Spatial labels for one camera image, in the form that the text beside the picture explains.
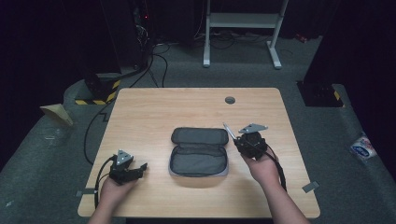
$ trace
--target person's left hand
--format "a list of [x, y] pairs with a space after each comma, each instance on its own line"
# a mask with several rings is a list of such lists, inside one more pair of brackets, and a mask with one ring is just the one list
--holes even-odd
[[119, 185], [112, 178], [107, 177], [103, 183], [102, 189], [100, 191], [99, 204], [107, 207], [114, 211], [116, 207], [123, 201], [128, 192], [134, 187], [137, 179]]

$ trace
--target hand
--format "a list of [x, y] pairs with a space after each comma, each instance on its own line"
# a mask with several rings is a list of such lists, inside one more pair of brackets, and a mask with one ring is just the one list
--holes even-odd
[[128, 192], [134, 187], [137, 179], [119, 185], [112, 178], [108, 177], [100, 191], [100, 205], [105, 205], [108, 209], [114, 211], [116, 207], [123, 201]]
[[[275, 157], [272, 149], [267, 148], [267, 153], [272, 157]], [[275, 183], [280, 184], [276, 165], [267, 155], [263, 155], [257, 161], [242, 154], [241, 156], [247, 164], [251, 175], [257, 182], [259, 182], [260, 185]]]

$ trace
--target open pouch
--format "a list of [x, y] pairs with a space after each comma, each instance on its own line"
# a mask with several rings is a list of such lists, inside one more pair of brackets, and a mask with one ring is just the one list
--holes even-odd
[[169, 160], [169, 173], [189, 177], [228, 174], [228, 158], [224, 145], [228, 133], [224, 129], [176, 128], [172, 142], [177, 144]]

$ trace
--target person's right hand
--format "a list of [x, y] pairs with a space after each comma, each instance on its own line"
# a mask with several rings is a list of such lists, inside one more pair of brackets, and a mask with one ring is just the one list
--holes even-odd
[[[275, 157], [270, 148], [267, 149], [267, 153], [272, 157]], [[242, 154], [241, 156], [247, 164], [251, 175], [257, 182], [259, 182], [260, 185], [274, 183], [280, 184], [276, 165], [267, 155], [263, 155], [257, 161]]]

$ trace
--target white metal stand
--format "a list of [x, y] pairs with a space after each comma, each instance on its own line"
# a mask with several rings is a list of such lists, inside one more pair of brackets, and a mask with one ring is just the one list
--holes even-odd
[[210, 28], [211, 27], [239, 27], [239, 28], [271, 28], [274, 29], [273, 38], [267, 41], [267, 47], [274, 62], [275, 69], [282, 68], [275, 50], [275, 44], [279, 30], [285, 16], [289, 0], [283, 0], [279, 13], [254, 14], [254, 13], [211, 13], [210, 0], [207, 0], [204, 67], [210, 66]]

